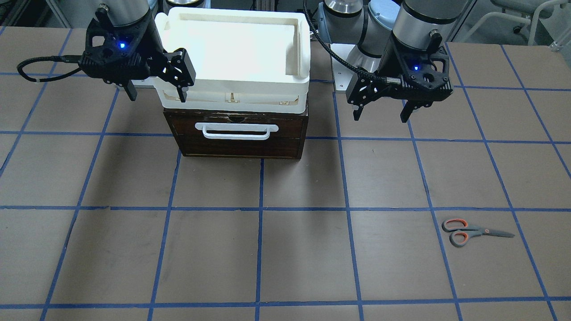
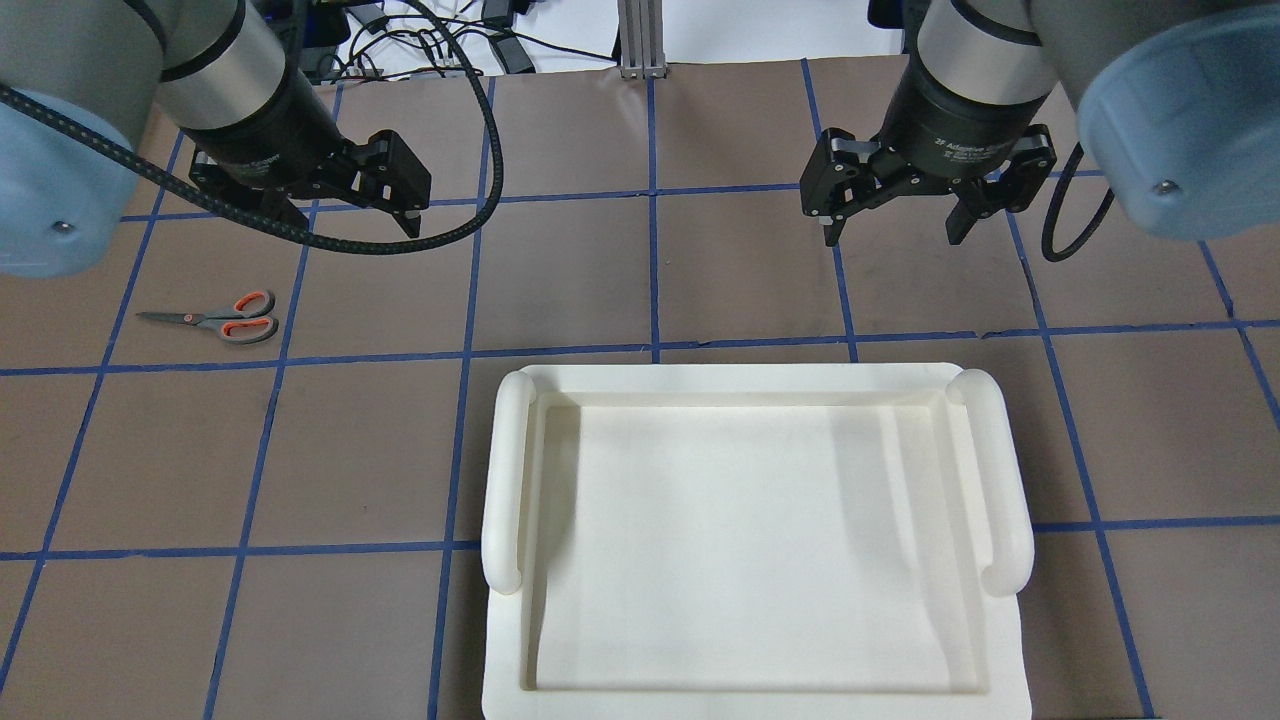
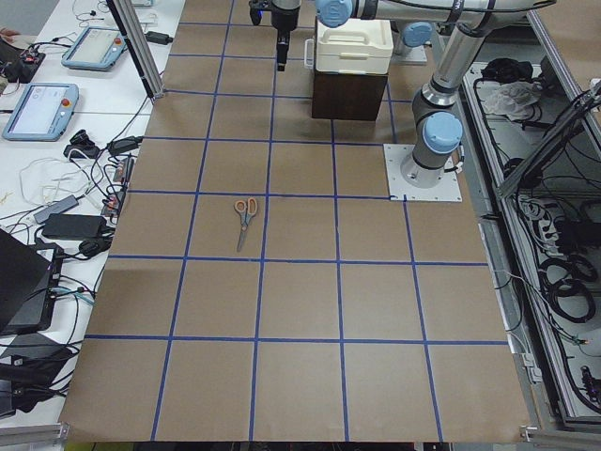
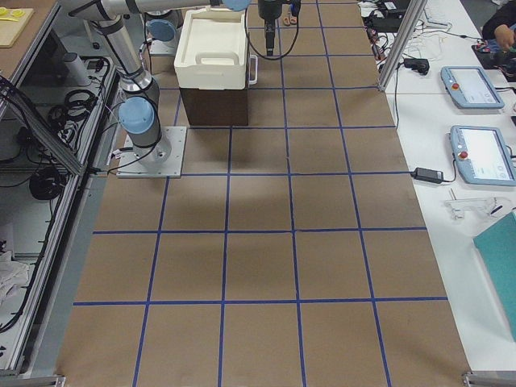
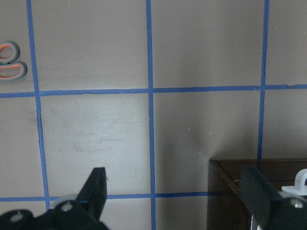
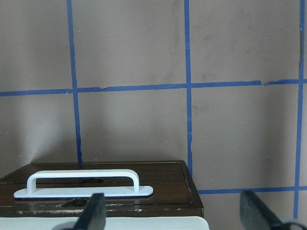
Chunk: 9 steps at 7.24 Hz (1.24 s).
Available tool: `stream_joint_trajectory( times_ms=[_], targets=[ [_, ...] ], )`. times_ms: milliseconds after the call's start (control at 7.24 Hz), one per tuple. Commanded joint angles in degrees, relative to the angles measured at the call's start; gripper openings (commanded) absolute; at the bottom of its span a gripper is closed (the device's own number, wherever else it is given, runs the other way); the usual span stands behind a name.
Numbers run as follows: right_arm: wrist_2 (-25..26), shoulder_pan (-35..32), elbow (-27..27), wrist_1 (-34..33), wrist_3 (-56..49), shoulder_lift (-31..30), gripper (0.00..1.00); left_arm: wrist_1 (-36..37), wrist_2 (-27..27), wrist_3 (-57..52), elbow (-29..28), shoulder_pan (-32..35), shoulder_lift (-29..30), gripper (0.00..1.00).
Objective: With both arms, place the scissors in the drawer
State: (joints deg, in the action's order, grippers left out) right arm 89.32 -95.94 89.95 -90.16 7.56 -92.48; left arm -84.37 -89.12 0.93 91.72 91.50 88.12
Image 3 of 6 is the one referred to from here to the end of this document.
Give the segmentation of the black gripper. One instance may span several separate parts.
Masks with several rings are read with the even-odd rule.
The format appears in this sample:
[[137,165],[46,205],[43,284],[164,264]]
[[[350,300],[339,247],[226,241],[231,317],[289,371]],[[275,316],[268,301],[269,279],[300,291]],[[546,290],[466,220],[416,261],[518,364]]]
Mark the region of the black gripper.
[[289,33],[298,26],[301,0],[272,0],[271,25],[278,30],[276,63],[278,71],[285,71],[289,50]]

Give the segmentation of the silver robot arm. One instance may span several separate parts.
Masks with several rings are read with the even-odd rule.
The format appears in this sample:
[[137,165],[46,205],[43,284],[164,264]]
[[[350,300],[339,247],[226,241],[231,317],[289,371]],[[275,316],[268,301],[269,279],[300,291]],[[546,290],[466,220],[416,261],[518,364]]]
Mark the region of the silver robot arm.
[[412,102],[417,129],[412,160],[434,171],[445,165],[450,151],[438,150],[426,140],[425,122],[435,113],[448,112],[455,104],[456,91],[486,36],[516,22],[533,7],[533,1],[317,1],[316,16],[329,28],[351,18],[455,26],[437,69]]

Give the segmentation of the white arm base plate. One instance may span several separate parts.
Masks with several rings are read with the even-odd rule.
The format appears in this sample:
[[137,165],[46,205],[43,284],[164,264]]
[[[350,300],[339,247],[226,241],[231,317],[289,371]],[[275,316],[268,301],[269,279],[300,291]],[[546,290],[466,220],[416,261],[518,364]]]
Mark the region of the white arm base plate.
[[413,145],[384,144],[389,198],[393,201],[461,202],[455,166],[449,157],[439,169],[424,169],[413,161]]

